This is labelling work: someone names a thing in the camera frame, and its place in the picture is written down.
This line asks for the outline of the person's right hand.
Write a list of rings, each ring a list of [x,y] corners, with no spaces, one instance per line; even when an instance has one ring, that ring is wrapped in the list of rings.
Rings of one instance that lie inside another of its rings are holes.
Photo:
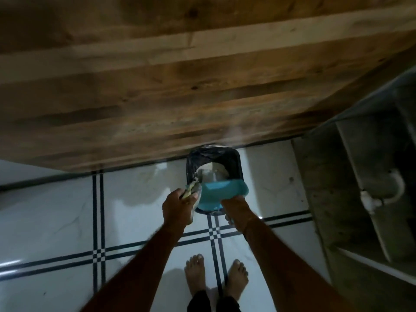
[[[226,214],[235,221],[237,231],[246,234],[248,227],[255,221],[260,221],[247,204],[245,197],[238,195],[230,199],[223,199],[221,205]]]

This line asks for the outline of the person's left hand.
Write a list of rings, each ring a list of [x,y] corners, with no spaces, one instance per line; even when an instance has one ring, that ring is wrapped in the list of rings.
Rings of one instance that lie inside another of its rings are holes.
[[[170,231],[183,233],[185,227],[192,223],[194,210],[187,212],[180,202],[184,189],[171,192],[162,205],[164,227]]]

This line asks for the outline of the cleaning cloth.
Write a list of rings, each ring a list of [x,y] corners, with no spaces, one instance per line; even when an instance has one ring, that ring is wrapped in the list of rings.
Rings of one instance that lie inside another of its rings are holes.
[[[194,178],[194,180],[189,185],[187,185],[187,187],[185,188],[183,194],[180,196],[179,199],[180,200],[186,199],[187,197],[193,194],[196,194],[197,199],[199,199],[201,196],[201,192],[202,192],[201,183],[198,178]]]

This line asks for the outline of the blue plastic dustpan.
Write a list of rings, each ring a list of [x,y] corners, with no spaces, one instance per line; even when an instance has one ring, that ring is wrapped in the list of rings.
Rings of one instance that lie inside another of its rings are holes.
[[[221,201],[235,196],[246,197],[249,188],[243,179],[231,179],[201,185],[201,194],[196,212],[203,215],[224,215]]]

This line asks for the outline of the person's right forearm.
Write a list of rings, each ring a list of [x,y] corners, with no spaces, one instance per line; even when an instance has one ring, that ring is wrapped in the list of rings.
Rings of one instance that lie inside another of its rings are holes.
[[[248,218],[242,232],[277,312],[356,312],[351,303],[256,215]]]

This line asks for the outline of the person's left forearm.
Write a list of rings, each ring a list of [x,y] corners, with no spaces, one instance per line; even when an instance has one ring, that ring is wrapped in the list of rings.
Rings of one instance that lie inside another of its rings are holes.
[[[174,246],[188,220],[166,220],[136,256],[80,312],[149,312]]]

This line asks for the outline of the trash bin with black bag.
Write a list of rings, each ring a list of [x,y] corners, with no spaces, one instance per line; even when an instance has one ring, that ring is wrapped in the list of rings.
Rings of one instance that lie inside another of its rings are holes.
[[[243,179],[239,152],[232,147],[218,144],[196,147],[186,159],[187,185],[194,178],[198,178],[201,184]]]

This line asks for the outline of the person's right foot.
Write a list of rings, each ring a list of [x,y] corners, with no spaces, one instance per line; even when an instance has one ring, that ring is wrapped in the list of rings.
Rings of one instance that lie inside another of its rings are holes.
[[[239,301],[248,284],[248,272],[244,263],[235,259],[229,269],[225,283],[224,296]]]

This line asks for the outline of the person's foot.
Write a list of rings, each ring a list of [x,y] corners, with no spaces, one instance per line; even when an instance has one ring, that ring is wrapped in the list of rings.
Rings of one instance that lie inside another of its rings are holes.
[[[206,290],[205,264],[202,254],[190,257],[186,261],[184,272],[192,297],[198,292]]]
[[[248,284],[248,272],[244,263],[235,259],[229,269],[225,283],[224,296],[239,301]]]

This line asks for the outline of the person's left foot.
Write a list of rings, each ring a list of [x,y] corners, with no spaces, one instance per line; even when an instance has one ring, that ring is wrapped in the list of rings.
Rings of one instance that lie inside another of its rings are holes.
[[[198,292],[206,290],[205,264],[202,254],[190,257],[186,261],[184,272],[192,297]]]

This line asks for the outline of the person's black trousers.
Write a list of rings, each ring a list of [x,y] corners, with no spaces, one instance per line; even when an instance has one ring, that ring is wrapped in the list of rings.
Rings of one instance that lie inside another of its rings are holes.
[[[213,312],[206,290],[195,293],[187,307],[187,312]],[[239,303],[233,297],[225,296],[218,299],[215,312],[241,312],[241,310]]]

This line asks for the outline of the grey concrete shelf unit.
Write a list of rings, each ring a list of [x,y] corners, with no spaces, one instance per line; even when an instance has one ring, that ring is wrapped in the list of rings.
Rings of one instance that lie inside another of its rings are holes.
[[[416,312],[416,65],[292,141],[333,285],[366,312]],[[369,214],[360,200],[406,187]]]

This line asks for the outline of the white plastic pipe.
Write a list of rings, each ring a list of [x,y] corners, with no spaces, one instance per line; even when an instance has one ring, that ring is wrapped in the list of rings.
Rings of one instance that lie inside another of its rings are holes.
[[[373,198],[370,193],[366,190],[360,191],[360,200],[364,207],[364,209],[369,214],[375,214],[376,209],[385,206],[390,205],[398,202],[402,195],[405,193],[405,181],[399,171],[399,169],[391,169],[388,171],[389,176],[395,181],[397,186],[396,193],[389,198]]]

